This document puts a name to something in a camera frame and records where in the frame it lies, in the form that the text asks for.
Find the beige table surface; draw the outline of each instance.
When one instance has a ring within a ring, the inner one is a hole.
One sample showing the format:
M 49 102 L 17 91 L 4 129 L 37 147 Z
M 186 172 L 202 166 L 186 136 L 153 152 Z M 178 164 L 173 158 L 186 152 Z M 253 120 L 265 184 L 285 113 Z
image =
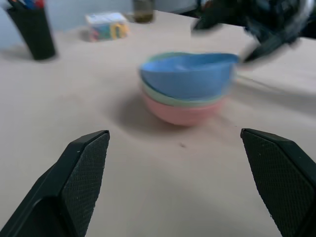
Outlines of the beige table surface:
M 236 79 L 221 113 L 179 129 L 146 111 L 137 67 L 160 52 L 239 53 L 252 41 L 231 26 L 193 38 L 192 21 L 157 12 L 153 24 L 131 24 L 128 38 L 100 43 L 82 40 L 81 29 L 57 33 L 60 57 L 44 64 L 22 46 L 0 53 L 0 226 L 69 142 L 108 129 L 87 237 L 280 236 L 239 133 L 276 133 L 315 157 L 316 44 L 304 39 L 295 51 L 238 72 L 250 79 Z

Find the glass jar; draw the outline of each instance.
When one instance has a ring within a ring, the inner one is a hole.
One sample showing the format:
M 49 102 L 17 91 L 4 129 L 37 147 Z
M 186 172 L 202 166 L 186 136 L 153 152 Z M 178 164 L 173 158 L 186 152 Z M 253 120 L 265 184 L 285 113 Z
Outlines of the glass jar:
M 154 0 L 133 0 L 134 19 L 137 23 L 150 23 L 154 20 Z

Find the textured gripper pad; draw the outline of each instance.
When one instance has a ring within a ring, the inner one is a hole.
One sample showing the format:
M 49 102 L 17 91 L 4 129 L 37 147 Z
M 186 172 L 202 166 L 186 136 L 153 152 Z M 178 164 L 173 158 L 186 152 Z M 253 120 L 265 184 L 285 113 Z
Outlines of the textured gripper pad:
M 100 193 L 107 139 L 108 134 L 104 134 L 85 147 L 62 191 L 62 200 L 78 237 L 85 236 Z
M 314 190 L 273 142 L 251 133 L 242 136 L 258 192 L 283 237 L 297 237 L 314 202 Z

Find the box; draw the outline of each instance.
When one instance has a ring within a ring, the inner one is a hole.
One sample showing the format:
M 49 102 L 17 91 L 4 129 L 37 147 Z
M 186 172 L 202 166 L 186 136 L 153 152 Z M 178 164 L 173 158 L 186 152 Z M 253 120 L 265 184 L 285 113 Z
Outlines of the box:
M 91 41 L 127 37 L 127 19 L 121 13 L 98 13 L 86 16 Z

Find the pen holder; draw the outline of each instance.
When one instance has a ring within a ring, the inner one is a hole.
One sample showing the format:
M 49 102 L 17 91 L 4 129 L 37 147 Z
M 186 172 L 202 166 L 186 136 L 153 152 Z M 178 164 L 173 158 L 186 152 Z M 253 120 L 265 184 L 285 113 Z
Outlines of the pen holder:
M 48 59 L 56 54 L 44 8 L 24 11 L 9 8 L 6 11 L 35 60 Z

